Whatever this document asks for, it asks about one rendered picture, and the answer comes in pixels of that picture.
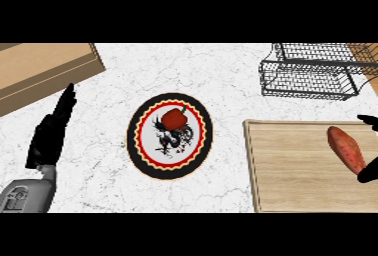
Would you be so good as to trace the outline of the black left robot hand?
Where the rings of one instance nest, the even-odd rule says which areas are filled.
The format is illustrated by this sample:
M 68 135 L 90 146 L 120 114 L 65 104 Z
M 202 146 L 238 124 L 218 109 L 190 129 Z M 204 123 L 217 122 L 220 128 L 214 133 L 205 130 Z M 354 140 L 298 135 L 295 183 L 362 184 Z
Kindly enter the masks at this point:
M 69 84 L 60 95 L 53 113 L 44 116 L 35 127 L 28 149 L 27 169 L 35 169 L 40 165 L 55 165 L 58 163 L 63 147 L 65 129 L 75 103 L 74 84 Z

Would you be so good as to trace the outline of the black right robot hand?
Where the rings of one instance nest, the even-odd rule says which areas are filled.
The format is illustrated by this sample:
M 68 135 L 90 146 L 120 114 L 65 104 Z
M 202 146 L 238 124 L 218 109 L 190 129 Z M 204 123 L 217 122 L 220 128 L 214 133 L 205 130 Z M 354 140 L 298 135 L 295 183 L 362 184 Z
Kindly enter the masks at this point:
M 378 117 L 369 115 L 359 115 L 357 118 L 372 127 L 372 130 L 378 132 Z M 357 181 L 368 183 L 378 180 L 378 157 L 371 161 L 366 167 L 357 174 Z

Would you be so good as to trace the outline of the orange sweet potato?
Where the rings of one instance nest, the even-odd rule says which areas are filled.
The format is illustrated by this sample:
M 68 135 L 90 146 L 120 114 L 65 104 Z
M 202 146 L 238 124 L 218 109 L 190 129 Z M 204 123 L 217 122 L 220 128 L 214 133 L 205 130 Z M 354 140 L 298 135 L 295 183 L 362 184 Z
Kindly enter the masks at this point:
M 353 137 L 337 126 L 326 130 L 328 144 L 341 162 L 354 174 L 366 167 L 359 144 Z

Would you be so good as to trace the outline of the pale wooden tray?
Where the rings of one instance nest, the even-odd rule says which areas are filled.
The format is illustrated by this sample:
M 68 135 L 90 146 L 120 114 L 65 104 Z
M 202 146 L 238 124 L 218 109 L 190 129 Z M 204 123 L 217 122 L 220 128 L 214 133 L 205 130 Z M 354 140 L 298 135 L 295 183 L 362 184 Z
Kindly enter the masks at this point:
M 378 213 L 378 181 L 357 182 L 328 144 L 332 126 L 354 138 L 363 158 L 378 157 L 378 134 L 360 122 L 244 122 L 257 212 Z

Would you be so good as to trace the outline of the brown wooden board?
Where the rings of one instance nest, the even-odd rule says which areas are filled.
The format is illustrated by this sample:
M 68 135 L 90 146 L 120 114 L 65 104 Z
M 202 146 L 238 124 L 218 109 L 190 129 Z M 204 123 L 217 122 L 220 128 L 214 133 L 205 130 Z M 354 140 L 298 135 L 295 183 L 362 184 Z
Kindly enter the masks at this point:
M 378 43 L 347 43 L 353 58 L 359 63 L 362 74 L 368 83 L 378 94 Z

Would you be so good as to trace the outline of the brown wooden cabinet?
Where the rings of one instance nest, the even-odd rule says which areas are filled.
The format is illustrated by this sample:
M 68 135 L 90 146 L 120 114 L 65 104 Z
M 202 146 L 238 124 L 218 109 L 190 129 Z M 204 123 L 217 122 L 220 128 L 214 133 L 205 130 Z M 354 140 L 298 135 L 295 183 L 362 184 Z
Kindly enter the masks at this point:
M 93 43 L 0 43 L 0 117 L 103 71 Z

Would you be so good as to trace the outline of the black rimmed decorated plate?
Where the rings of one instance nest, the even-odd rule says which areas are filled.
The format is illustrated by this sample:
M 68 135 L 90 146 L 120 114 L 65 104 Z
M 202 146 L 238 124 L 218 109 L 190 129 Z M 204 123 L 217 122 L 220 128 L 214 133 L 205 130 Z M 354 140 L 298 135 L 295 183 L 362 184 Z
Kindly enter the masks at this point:
M 182 110 L 187 122 L 168 131 L 161 117 L 174 108 Z M 208 156 L 213 143 L 213 122 L 201 102 L 182 93 L 153 96 L 133 114 L 125 141 L 131 162 L 145 175 L 173 180 L 190 174 Z

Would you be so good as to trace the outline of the red bell pepper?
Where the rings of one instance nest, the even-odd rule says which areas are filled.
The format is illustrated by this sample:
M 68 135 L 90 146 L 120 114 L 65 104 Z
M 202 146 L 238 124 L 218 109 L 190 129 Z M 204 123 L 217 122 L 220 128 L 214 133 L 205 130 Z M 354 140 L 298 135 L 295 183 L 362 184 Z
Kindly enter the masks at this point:
M 179 108 L 171 109 L 161 117 L 161 123 L 168 131 L 180 129 L 186 122 L 187 117 Z

